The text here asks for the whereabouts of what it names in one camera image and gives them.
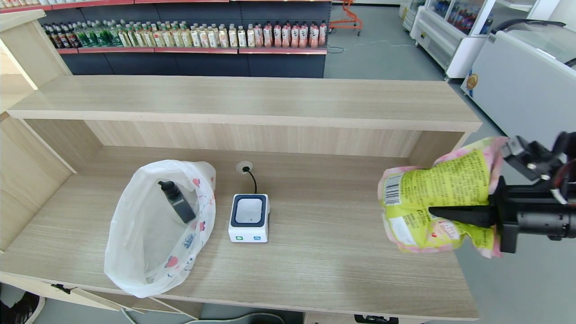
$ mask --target snack bag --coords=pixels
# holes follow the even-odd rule
[[[430,169],[398,167],[384,171],[378,199],[384,229],[401,251],[433,253],[459,248],[466,236],[486,258],[500,257],[495,227],[481,228],[436,217],[432,206],[488,205],[496,190],[507,137],[488,137],[452,151]]]

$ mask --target plastic bag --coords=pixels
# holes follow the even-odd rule
[[[466,236],[482,256],[500,257],[495,227],[481,228],[432,215],[428,207],[487,205],[502,168],[507,137],[490,137],[450,152],[430,169],[399,167],[384,172],[378,199],[388,238],[402,251],[434,253],[459,248]]]
[[[122,290],[144,298],[166,292],[190,274],[214,228],[216,171],[206,162],[164,160],[132,176],[110,223],[104,273]],[[185,224],[158,181],[174,181],[199,213]]]

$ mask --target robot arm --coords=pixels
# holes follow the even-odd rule
[[[576,132],[560,133],[552,151],[516,136],[502,147],[502,153],[508,164],[537,182],[508,186],[501,176],[487,206],[430,207],[430,213],[485,228],[496,225],[500,250],[506,253],[516,252],[519,233],[547,235],[551,240],[575,238]]]

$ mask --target gray floor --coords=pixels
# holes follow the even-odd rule
[[[330,35],[329,45],[344,48],[341,54],[329,54],[326,61],[327,78],[362,78],[389,80],[442,80],[443,72],[401,27],[397,7],[359,7],[353,10],[364,20],[360,36],[352,30],[341,29]],[[334,6],[332,17],[342,10]],[[484,121],[480,130],[470,136],[467,143],[481,138],[500,135],[482,112],[452,83],[456,93],[463,96],[471,108]],[[503,170],[510,184],[526,183],[518,172],[507,165]],[[501,259],[481,257],[467,242],[456,250],[458,261],[474,296],[480,320],[477,324],[500,323],[574,323],[576,309],[573,292],[576,291],[573,260],[576,259],[576,240],[550,242],[539,236],[521,235],[518,253]],[[18,292],[3,289],[2,300],[17,300]],[[249,308],[208,305],[204,318],[213,316],[236,317],[250,312]],[[135,314],[140,324],[178,324],[186,322],[184,316],[158,312]],[[291,323],[298,315],[286,315]],[[119,312],[98,310],[55,300],[49,300],[36,321],[38,324],[72,323],[128,323]],[[464,324],[469,322],[433,321],[433,324]]]
[[[325,78],[384,80],[443,80],[444,72],[402,28],[398,7],[353,6],[364,22],[360,36],[352,29],[335,29],[328,45],[340,54],[328,54]],[[342,16],[332,6],[332,20]],[[331,48],[330,52],[339,52]]]

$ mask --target white plastic bag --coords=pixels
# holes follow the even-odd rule
[[[112,221],[104,273],[122,290],[144,298],[187,277],[214,228],[216,171],[206,162],[164,160],[138,169],[124,189]],[[199,213],[185,224],[158,181],[174,181]]]

